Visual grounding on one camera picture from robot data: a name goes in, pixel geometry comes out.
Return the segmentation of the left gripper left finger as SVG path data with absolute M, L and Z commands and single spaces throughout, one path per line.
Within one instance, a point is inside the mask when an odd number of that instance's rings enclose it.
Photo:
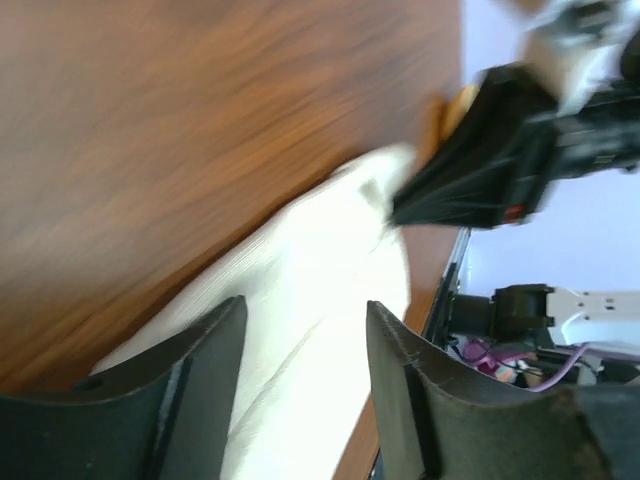
M 231 297 L 70 391 L 2 396 L 2 478 L 219 478 L 247 318 Z

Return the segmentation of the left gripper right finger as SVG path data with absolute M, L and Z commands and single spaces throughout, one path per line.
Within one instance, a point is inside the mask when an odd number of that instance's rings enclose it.
M 533 393 L 449 357 L 367 304 L 371 396 L 387 479 L 636 479 L 639 388 Z

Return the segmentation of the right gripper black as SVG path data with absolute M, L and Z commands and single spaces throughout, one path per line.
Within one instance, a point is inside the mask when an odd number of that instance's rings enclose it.
M 393 223 L 490 229 L 531 214 L 544 180 L 639 168 L 637 83 L 606 81 L 579 112 L 556 109 L 524 68 L 487 70 L 459 125 L 394 195 Z

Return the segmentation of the beige cloth napkin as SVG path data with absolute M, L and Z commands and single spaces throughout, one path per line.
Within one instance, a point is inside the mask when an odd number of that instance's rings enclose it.
M 370 393 L 366 310 L 410 303 L 391 198 L 412 147 L 395 144 L 338 168 L 188 284 L 96 365 L 115 366 L 183 330 L 224 299 L 248 308 L 221 477 L 329 479 Z

